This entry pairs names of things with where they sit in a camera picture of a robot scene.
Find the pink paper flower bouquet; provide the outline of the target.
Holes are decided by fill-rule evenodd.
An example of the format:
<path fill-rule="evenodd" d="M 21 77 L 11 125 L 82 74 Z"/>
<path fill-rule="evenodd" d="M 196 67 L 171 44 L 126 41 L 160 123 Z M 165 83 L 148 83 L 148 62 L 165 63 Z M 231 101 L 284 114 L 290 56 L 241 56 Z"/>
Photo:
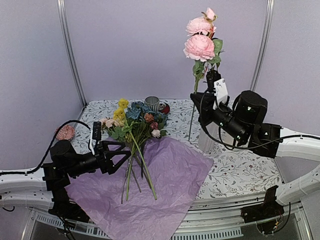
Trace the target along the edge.
<path fill-rule="evenodd" d="M 146 179 L 147 185 L 156 200 L 156 190 L 151 179 L 151 174 L 144 157 L 144 148 L 148 140 L 159 139 L 167 135 L 165 129 L 168 117 L 166 114 L 153 110 L 146 103 L 135 101 L 129 103 L 125 98 L 118 101 L 118 107 L 113 112 L 113 117 L 102 118 L 102 129 L 115 141 L 124 143 L 130 150 L 130 158 L 125 170 L 122 185 L 121 200 L 129 199 L 130 180 L 134 181 L 140 189 L 135 171 L 134 163 L 140 167 L 140 173 Z"/>

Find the white ribbed vase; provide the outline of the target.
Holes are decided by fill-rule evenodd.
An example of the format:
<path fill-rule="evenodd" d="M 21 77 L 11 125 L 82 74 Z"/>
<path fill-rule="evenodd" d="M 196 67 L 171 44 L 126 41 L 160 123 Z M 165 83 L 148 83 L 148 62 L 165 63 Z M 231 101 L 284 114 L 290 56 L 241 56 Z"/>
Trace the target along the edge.
<path fill-rule="evenodd" d="M 210 123 L 206 126 L 208 133 L 219 140 L 219 127 L 215 123 Z M 203 129 L 200 130 L 199 137 L 198 137 L 198 147 L 203 152 L 211 152 L 215 148 L 219 147 L 220 144 L 216 141 L 212 140 Z"/>

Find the purple wrapping paper sheet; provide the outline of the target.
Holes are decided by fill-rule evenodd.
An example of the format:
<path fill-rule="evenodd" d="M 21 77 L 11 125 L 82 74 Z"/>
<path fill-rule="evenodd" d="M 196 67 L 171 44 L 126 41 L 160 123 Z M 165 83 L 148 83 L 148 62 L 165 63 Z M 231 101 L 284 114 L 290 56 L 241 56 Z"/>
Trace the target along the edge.
<path fill-rule="evenodd" d="M 122 187 L 126 167 L 71 180 L 66 191 L 113 240 L 168 240 L 175 233 L 207 177 L 213 160 L 170 137 L 150 140 L 144 159 L 153 188 L 133 165 L 129 193 Z"/>

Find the pink peony flower stem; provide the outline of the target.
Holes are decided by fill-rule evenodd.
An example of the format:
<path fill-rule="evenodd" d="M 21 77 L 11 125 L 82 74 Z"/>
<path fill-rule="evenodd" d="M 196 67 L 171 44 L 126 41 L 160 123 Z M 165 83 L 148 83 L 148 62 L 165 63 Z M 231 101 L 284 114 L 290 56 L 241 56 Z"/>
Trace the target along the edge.
<path fill-rule="evenodd" d="M 218 69 L 222 61 L 223 40 L 215 37 L 217 27 L 214 24 L 218 16 L 210 7 L 201 14 L 188 21 L 185 28 L 188 39 L 183 49 L 185 57 L 194 60 L 194 93 L 198 92 L 199 82 L 205 76 L 217 80 L 221 78 Z"/>

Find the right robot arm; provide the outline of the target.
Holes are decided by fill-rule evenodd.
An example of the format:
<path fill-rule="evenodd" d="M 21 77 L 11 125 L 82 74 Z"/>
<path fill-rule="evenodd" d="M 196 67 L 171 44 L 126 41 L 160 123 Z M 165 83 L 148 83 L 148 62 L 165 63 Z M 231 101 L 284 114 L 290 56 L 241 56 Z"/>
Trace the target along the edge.
<path fill-rule="evenodd" d="M 231 149 L 248 150 L 269 159 L 310 161 L 313 167 L 293 175 L 282 169 L 282 184 L 265 191 L 261 204 L 241 209 L 245 223 L 257 222 L 284 214 L 285 206 L 299 201 L 320 189 L 320 137 L 302 133 L 278 124 L 265 123 L 268 101 L 246 90 L 238 95 L 233 106 L 218 102 L 218 94 L 192 93 L 201 128 L 214 142 Z"/>

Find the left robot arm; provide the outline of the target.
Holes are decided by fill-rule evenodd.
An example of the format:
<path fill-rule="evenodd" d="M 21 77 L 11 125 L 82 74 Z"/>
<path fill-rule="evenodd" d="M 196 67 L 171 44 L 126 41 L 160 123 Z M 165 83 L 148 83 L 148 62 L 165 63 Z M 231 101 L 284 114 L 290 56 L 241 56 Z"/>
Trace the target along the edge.
<path fill-rule="evenodd" d="M 96 170 L 112 175 L 131 156 L 124 143 L 107 140 L 99 142 L 94 152 L 85 154 L 77 153 L 70 141 L 60 140 L 49 152 L 52 162 L 38 170 L 0 172 L 1 206 L 26 205 L 61 219 L 87 223 L 89 216 L 67 194 L 70 179 Z"/>

